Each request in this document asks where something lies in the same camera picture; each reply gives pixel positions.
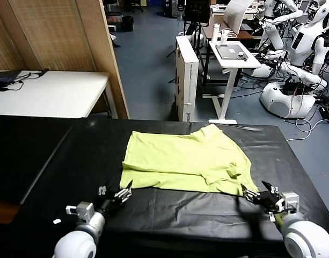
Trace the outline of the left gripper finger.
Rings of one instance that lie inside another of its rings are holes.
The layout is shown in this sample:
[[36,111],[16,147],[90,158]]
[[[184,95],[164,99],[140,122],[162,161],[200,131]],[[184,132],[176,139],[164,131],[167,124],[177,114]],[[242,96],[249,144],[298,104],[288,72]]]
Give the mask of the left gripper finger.
[[111,194],[110,191],[110,184],[106,182],[105,184],[101,185],[98,188],[98,195],[99,196],[109,196]]
[[121,189],[119,192],[117,192],[114,195],[114,200],[117,203],[124,203],[126,202],[132,195],[132,185],[133,185],[133,180],[131,180],[128,185],[126,186],[126,188]]

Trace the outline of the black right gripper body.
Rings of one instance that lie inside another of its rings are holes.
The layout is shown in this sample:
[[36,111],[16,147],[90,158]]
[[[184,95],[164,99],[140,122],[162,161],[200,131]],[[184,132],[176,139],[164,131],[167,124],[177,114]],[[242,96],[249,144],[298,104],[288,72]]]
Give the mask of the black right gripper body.
[[277,212],[279,209],[276,203],[280,200],[279,193],[271,193],[270,191],[259,192],[258,204],[261,205],[267,212]]

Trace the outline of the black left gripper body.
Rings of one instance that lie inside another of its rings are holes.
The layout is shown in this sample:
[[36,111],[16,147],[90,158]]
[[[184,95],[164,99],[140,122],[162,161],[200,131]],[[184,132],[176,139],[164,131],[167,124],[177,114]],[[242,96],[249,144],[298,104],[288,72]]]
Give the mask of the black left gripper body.
[[116,192],[106,191],[103,195],[97,195],[94,200],[95,211],[103,216],[111,216],[117,212],[122,203],[119,197],[115,197]]

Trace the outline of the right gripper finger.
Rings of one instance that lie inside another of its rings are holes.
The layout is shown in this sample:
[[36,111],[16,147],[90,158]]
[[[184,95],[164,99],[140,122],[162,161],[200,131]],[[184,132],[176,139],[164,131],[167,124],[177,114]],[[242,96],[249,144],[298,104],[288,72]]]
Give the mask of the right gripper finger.
[[272,184],[270,184],[269,182],[266,181],[261,181],[262,184],[265,186],[265,188],[272,194],[272,195],[278,195],[279,194],[279,190],[277,186],[274,186]]
[[261,194],[258,192],[254,192],[249,190],[245,185],[241,184],[241,188],[242,188],[242,193],[243,193],[243,197],[253,203],[253,204],[259,204],[261,201]]

